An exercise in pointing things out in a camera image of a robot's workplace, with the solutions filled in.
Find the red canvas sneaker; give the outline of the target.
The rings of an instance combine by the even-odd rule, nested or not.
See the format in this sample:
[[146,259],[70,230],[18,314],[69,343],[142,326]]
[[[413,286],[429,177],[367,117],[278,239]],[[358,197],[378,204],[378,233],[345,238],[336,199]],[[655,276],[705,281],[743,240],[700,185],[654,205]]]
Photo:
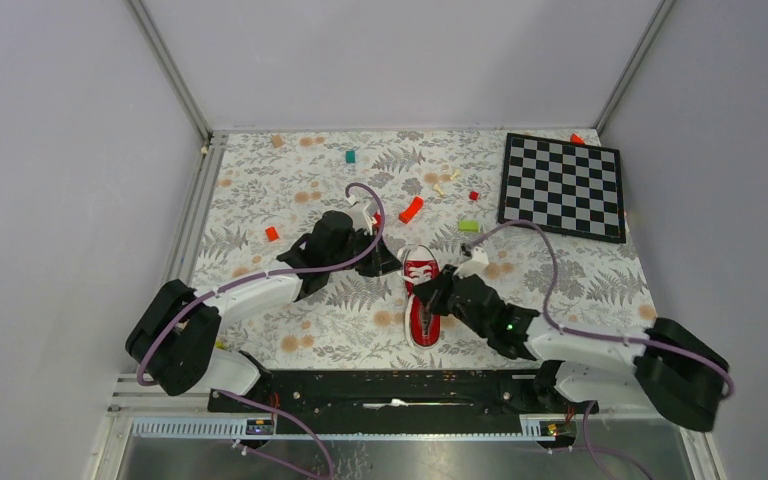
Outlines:
[[404,328],[407,340],[417,348],[429,349],[439,341],[441,320],[431,312],[416,287],[433,280],[439,273],[438,261],[424,245],[408,245],[399,251],[401,278],[407,292]]

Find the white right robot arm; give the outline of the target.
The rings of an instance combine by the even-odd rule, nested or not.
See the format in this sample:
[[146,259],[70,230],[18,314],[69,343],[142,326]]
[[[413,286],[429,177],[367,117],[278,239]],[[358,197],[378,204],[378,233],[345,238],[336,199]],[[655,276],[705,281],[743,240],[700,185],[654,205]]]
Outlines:
[[541,365],[535,402],[557,412],[569,402],[654,410],[685,429],[710,432],[731,392],[729,364],[680,323],[659,317],[642,330],[553,326],[545,313],[501,299],[480,277],[446,266],[418,283],[431,313],[451,315],[499,355]]

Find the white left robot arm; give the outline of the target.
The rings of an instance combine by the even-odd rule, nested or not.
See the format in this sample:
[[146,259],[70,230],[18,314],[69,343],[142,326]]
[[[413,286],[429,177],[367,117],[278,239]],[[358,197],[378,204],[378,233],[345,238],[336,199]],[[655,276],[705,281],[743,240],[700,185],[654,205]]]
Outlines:
[[265,271],[213,290],[179,279],[165,283],[125,341],[145,382],[167,395],[221,390],[248,411],[269,401],[265,369],[249,354],[216,346],[221,331],[270,309],[303,300],[335,271],[381,277],[402,268],[367,215],[327,211]]

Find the small orange cube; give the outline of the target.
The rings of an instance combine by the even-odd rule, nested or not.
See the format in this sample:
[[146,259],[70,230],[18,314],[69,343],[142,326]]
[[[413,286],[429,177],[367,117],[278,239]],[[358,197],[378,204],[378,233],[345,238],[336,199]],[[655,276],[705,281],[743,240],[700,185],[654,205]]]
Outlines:
[[265,234],[266,234],[266,236],[267,236],[267,238],[268,238],[268,240],[270,242],[276,241],[276,240],[278,240],[280,238],[280,236],[279,236],[279,234],[278,234],[278,232],[277,232],[275,227],[268,227],[265,230]]

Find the green rectangular block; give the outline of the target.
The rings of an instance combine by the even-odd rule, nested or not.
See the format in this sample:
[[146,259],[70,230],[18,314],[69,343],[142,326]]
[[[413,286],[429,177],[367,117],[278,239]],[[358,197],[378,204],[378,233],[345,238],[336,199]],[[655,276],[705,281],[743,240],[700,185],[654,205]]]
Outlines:
[[474,220],[460,220],[457,226],[461,232],[477,233],[481,231],[481,224]]

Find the floral patterned table mat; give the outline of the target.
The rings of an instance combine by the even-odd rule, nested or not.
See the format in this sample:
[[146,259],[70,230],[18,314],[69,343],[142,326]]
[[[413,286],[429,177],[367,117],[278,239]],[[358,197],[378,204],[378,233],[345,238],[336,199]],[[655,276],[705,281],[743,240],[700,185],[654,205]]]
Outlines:
[[[458,263],[468,235],[457,224],[478,221],[491,235],[482,276],[504,300],[541,309],[549,298],[553,318],[565,325],[649,326],[657,313],[631,243],[555,235],[544,244],[529,229],[495,229],[505,139],[502,131],[225,135],[192,284],[215,287],[269,267],[323,213],[345,209],[346,190],[363,197],[371,187],[385,206],[390,250],[424,245],[439,263]],[[345,161],[350,150],[354,164]],[[469,198],[471,191],[478,200]],[[398,215],[415,196],[424,206],[403,224]],[[268,240],[268,227],[278,240]],[[452,317],[443,319],[434,347],[414,347],[405,335],[406,303],[404,281],[395,274],[338,272],[307,299],[227,326],[219,342],[269,368],[510,366]]]

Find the orange red curved block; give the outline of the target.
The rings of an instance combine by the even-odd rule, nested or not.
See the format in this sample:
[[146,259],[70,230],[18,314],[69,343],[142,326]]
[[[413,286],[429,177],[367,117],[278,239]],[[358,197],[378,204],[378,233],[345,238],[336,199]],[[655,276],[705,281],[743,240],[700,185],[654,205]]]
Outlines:
[[410,205],[398,215],[398,219],[403,224],[409,224],[415,216],[421,211],[424,206],[424,199],[419,196],[415,196]]

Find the black grey chessboard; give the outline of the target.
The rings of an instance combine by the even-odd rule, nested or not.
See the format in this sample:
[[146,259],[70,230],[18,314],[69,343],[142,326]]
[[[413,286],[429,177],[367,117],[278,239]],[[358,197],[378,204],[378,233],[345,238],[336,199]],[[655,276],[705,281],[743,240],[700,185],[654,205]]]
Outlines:
[[626,243],[620,152],[509,133],[497,222],[514,220],[530,221],[545,232]]

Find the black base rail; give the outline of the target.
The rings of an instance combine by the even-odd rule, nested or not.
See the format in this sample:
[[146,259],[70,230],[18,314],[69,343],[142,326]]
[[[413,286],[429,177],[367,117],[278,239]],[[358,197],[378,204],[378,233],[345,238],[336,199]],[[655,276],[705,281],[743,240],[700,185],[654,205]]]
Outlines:
[[587,407],[533,369],[273,370],[246,397],[320,436],[519,434],[523,415],[566,420]]

